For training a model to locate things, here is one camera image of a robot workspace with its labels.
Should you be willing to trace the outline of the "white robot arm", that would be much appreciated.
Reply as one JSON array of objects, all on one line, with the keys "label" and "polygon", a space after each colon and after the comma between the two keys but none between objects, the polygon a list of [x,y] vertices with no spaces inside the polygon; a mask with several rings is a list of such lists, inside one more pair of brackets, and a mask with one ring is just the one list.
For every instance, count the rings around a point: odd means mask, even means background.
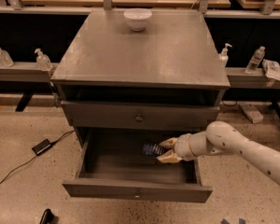
[{"label": "white robot arm", "polygon": [[280,151],[254,142],[223,121],[211,122],[205,131],[186,133],[159,143],[166,152],[163,163],[191,161],[201,156],[237,154],[280,186]]}]

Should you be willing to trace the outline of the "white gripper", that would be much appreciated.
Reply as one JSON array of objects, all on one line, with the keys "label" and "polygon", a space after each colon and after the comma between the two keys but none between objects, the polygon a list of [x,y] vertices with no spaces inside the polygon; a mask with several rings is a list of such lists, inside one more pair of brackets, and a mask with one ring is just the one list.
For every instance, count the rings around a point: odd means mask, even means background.
[{"label": "white gripper", "polygon": [[157,160],[162,163],[179,163],[183,161],[192,161],[195,159],[190,147],[191,134],[183,134],[178,138],[172,137],[159,143],[160,147],[170,149],[163,155],[157,157]]}]

